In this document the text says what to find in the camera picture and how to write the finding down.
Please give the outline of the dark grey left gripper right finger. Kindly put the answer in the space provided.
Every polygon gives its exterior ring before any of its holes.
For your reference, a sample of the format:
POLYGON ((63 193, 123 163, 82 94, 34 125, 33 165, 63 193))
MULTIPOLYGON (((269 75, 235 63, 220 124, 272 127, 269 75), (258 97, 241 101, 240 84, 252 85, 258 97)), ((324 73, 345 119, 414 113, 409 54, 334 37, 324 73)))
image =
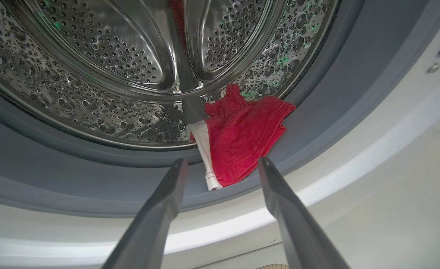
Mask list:
POLYGON ((349 269, 334 244, 267 157, 258 160, 266 207, 276 218, 291 269, 349 269))

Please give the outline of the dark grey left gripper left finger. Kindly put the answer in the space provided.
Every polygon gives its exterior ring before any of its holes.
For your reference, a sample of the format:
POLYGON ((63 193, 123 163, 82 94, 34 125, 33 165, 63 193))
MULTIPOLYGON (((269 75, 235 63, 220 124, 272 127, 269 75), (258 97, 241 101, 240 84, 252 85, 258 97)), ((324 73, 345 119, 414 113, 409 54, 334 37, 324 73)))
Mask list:
POLYGON ((171 222, 179 214, 188 165, 176 160, 102 266, 103 269, 159 269, 171 222))

